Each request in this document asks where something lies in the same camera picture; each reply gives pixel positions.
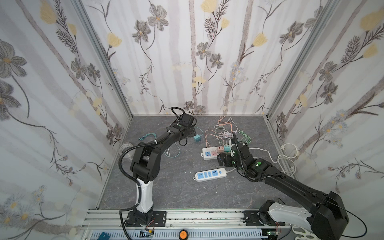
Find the pink charger plug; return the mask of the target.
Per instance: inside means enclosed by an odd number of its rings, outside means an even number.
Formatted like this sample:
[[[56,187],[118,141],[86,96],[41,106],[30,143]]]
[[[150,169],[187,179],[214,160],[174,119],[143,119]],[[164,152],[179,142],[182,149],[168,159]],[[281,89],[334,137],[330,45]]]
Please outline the pink charger plug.
[[[218,154],[223,153],[224,151],[225,151],[225,147],[223,147],[223,146],[217,147]]]

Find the white six-outlet colourful power strip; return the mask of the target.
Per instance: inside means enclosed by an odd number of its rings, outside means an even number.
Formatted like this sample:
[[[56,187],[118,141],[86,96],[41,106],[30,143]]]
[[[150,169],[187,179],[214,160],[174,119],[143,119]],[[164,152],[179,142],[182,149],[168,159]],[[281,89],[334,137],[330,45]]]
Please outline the white six-outlet colourful power strip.
[[[206,160],[214,160],[218,156],[217,147],[202,148],[201,157]]]

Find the white power strip blue outlets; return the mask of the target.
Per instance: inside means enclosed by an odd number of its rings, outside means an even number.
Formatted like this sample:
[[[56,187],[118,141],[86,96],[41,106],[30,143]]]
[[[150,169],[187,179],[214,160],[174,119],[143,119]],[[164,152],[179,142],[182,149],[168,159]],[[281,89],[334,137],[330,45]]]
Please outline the white power strip blue outlets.
[[[225,178],[226,176],[227,176],[226,169],[225,168],[219,168],[219,169],[197,172],[195,174],[195,176],[193,177],[193,179],[196,182],[205,182],[205,181]]]

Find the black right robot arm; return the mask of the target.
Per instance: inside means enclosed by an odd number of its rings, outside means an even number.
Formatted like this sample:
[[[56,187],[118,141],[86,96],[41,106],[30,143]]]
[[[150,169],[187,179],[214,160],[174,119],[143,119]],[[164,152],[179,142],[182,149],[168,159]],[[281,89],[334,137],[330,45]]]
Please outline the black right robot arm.
[[[256,219],[262,225],[286,223],[302,227],[320,240],[338,240],[349,223],[342,198],[308,187],[289,177],[270,162],[255,158],[245,143],[232,143],[229,151],[219,151],[220,166],[235,168],[253,183],[264,182],[279,190],[300,207],[268,200],[258,210]]]

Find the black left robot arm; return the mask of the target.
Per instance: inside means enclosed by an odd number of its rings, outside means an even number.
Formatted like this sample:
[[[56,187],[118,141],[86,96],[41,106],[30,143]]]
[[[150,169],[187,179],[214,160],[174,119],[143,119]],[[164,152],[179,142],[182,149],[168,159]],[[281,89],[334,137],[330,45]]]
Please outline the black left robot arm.
[[[152,219],[153,215],[153,181],[159,175],[163,153],[171,145],[180,144],[181,141],[187,141],[196,135],[195,117],[186,113],[176,117],[166,128],[165,133],[151,142],[140,142],[136,146],[124,149],[118,160],[121,173],[133,181],[137,187],[137,202],[132,208],[134,215],[146,223]],[[123,158],[131,151],[135,153],[131,161],[132,174],[130,175],[123,168]]]

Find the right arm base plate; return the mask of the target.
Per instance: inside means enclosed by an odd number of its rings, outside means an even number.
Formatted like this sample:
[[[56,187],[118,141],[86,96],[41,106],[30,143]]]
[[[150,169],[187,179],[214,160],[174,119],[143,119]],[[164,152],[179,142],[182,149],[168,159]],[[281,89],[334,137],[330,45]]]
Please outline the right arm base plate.
[[[243,223],[247,227],[281,227],[285,226],[284,222],[275,222],[266,213],[259,213],[259,211],[243,211]]]

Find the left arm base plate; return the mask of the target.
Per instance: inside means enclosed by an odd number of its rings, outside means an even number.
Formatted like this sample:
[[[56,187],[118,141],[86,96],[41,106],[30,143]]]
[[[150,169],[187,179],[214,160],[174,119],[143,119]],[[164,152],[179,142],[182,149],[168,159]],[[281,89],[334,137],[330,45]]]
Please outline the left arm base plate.
[[[132,211],[128,213],[124,221],[126,227],[165,227],[167,220],[166,211],[152,211],[149,213],[141,213]]]

